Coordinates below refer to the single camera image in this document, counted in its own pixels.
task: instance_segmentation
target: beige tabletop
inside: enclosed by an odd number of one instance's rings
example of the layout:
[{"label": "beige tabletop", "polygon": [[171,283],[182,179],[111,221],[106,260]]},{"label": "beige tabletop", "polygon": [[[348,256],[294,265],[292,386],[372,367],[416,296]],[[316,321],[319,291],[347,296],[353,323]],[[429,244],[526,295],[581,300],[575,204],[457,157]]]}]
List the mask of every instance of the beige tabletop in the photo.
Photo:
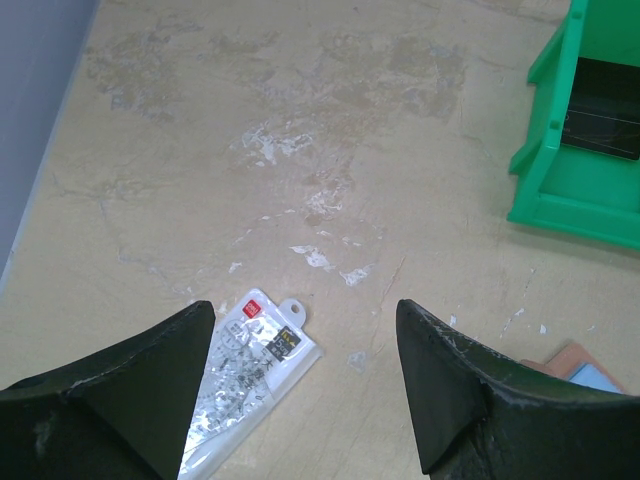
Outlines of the beige tabletop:
[{"label": "beige tabletop", "polygon": [[640,256],[505,220],[567,7],[103,1],[0,300],[2,386],[260,287],[326,355],[216,479],[423,478],[401,298],[516,359],[575,340],[640,393]]}]

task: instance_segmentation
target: green plastic container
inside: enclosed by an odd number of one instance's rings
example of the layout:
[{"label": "green plastic container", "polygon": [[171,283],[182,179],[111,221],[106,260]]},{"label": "green plastic container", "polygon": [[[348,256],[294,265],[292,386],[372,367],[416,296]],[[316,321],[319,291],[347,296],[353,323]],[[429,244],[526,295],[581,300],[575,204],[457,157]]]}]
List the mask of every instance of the green plastic container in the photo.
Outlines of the green plastic container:
[{"label": "green plastic container", "polygon": [[508,219],[640,249],[640,161],[560,143],[578,57],[640,67],[640,0],[573,0],[531,66],[537,88],[509,168],[519,178]]}]

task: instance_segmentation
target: blue-gray wall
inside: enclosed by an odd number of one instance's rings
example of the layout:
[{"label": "blue-gray wall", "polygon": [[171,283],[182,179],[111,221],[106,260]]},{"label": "blue-gray wall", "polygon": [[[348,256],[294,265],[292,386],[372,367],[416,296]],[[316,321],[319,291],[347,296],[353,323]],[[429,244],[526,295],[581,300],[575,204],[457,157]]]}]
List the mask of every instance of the blue-gray wall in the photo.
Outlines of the blue-gray wall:
[{"label": "blue-gray wall", "polygon": [[0,292],[98,2],[0,0]]}]

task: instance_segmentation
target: red label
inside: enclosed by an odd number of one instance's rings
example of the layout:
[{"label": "red label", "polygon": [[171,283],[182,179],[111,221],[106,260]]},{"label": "red label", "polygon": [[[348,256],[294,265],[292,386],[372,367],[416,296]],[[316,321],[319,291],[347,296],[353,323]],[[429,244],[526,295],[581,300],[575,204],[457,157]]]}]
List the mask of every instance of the red label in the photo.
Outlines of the red label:
[{"label": "red label", "polygon": [[260,310],[262,310],[260,308],[260,305],[258,305],[255,301],[253,300],[249,300],[249,303],[247,303],[244,308],[242,309],[242,311],[244,313],[247,314],[247,317],[249,318],[253,318],[255,317],[258,313],[260,313]]}]

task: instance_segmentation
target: black plastic part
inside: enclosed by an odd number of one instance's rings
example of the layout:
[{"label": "black plastic part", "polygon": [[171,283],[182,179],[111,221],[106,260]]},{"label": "black plastic part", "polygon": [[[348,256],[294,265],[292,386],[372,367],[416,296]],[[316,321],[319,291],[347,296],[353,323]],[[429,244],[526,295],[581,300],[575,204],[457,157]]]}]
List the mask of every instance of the black plastic part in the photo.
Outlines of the black plastic part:
[{"label": "black plastic part", "polygon": [[640,68],[578,58],[562,143],[640,157]]},{"label": "black plastic part", "polygon": [[0,391],[0,477],[177,478],[214,323],[196,302]]},{"label": "black plastic part", "polygon": [[432,480],[635,479],[640,398],[532,370],[398,304],[398,350]]}]

